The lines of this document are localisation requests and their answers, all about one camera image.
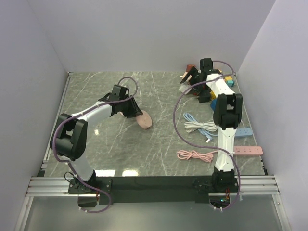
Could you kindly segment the maroon patterned cube plug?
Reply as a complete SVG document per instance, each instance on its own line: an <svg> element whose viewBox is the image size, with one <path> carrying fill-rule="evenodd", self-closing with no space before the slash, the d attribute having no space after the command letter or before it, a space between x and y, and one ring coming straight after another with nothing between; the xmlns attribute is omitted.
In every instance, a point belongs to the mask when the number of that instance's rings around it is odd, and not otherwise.
<svg viewBox="0 0 308 231"><path fill-rule="evenodd" d="M193 67L196 67L196 66L193 65L193 64L188 64L188 65L186 66L186 72L189 72Z"/></svg>

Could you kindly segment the pink power strip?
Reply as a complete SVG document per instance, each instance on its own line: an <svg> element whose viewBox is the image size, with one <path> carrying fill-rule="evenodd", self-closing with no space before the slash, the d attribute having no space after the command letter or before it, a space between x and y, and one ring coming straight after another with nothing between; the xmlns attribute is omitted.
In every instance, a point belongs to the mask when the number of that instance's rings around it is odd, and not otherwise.
<svg viewBox="0 0 308 231"><path fill-rule="evenodd" d="M234 146L234 154L238 156L261 156L263 150L260 146Z"/></svg>
<svg viewBox="0 0 308 231"><path fill-rule="evenodd" d="M137 124L142 129L149 129L153 125L153 121L150 115L144 110L133 110L132 112L119 112L122 116L126 118L134 118Z"/></svg>

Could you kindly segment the light blue power strip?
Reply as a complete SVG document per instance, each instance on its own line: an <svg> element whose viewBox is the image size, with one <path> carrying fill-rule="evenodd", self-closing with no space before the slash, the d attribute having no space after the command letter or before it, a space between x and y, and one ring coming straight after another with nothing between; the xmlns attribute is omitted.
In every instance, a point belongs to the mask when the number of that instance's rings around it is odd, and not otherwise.
<svg viewBox="0 0 308 231"><path fill-rule="evenodd" d="M243 138L243 137L248 137L252 135L253 135L253 131L251 128L238 128L235 133L236 138Z"/></svg>

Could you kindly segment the white cartoon cube plug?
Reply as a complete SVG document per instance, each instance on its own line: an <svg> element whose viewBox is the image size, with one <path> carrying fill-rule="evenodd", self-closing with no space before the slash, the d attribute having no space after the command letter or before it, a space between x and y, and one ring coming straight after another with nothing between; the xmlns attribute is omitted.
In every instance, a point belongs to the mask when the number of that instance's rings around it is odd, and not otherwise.
<svg viewBox="0 0 308 231"><path fill-rule="evenodd" d="M179 91L183 93L184 95L187 95L191 90L192 88L190 87L190 85L186 83L181 84L179 87Z"/></svg>

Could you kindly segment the black cube plug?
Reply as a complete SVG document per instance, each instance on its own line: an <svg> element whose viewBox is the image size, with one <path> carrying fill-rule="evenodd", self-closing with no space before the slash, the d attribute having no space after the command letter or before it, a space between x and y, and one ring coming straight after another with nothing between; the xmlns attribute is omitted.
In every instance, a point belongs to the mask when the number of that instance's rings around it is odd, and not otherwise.
<svg viewBox="0 0 308 231"><path fill-rule="evenodd" d="M204 90L198 95L199 103L207 103L211 101L210 91Z"/></svg>

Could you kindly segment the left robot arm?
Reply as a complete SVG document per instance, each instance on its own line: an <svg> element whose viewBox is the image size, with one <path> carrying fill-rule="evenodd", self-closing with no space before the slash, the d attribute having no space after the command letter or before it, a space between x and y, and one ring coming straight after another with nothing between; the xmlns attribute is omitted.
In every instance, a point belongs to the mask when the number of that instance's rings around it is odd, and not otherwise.
<svg viewBox="0 0 308 231"><path fill-rule="evenodd" d="M79 188L84 193L96 189L95 172L85 156L87 137L97 124L117 113L126 118L143 114L129 89L120 85L114 85L110 93L91 107L72 115L63 113L57 119L50 148L57 156L62 156L59 161L68 164L81 179Z"/></svg>

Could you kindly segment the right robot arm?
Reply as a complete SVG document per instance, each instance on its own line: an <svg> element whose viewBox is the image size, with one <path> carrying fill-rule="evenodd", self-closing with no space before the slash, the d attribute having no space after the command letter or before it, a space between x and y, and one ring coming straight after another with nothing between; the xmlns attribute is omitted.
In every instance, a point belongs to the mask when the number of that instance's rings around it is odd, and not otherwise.
<svg viewBox="0 0 308 231"><path fill-rule="evenodd" d="M218 151L212 174L211 186L213 190L222 192L226 188L238 187L235 178L233 148L238 125L242 120L243 97L235 93L227 84L225 75L214 68L211 58L200 60L200 69L195 66L188 67L180 82L182 94L193 93L199 102L208 102L210 93L216 97L213 112L213 122L218 131Z"/></svg>

